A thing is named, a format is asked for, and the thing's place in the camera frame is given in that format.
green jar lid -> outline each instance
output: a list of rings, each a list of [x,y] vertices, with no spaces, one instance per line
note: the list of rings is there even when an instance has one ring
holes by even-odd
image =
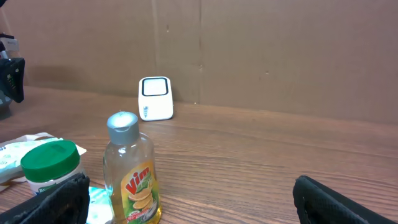
[[[52,141],[29,151],[21,166],[26,179],[42,183],[60,178],[73,171],[80,162],[80,155],[72,141]]]

jar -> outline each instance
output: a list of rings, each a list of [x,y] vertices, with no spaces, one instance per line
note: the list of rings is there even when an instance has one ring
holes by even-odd
[[[85,173],[75,143],[66,140],[32,149],[21,159],[21,167],[34,195],[77,173]]]

wooden tabletop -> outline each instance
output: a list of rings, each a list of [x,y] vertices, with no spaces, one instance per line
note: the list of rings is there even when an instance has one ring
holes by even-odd
[[[298,223],[292,188],[308,175],[398,222],[398,126],[175,103],[167,121],[141,122],[155,143],[161,223]],[[25,88],[0,121],[0,142],[48,132],[87,149],[103,187],[106,120],[138,113],[137,98]],[[0,192],[0,212],[31,198],[27,183]]]

dish soap bottle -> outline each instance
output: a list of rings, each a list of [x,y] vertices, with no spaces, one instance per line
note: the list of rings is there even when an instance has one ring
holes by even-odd
[[[154,144],[139,132],[134,113],[121,111],[107,122],[110,142],[104,154],[104,179],[114,221],[158,223],[162,214],[155,173]]]

brown wall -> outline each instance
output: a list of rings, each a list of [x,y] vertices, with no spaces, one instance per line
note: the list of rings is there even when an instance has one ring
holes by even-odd
[[[396,0],[9,0],[2,12],[30,85],[137,95],[158,74],[176,100],[398,123]]]

